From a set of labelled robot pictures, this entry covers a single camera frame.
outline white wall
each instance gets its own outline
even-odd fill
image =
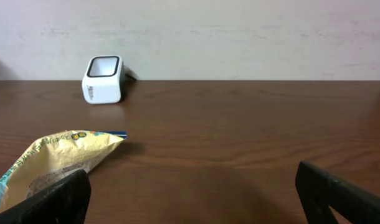
[[[380,80],[380,0],[0,0],[0,79]]]

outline wooden table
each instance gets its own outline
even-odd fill
[[[306,223],[301,160],[380,196],[380,82],[140,81],[114,105],[0,82],[0,176],[66,129],[128,131],[90,173],[86,223]]]

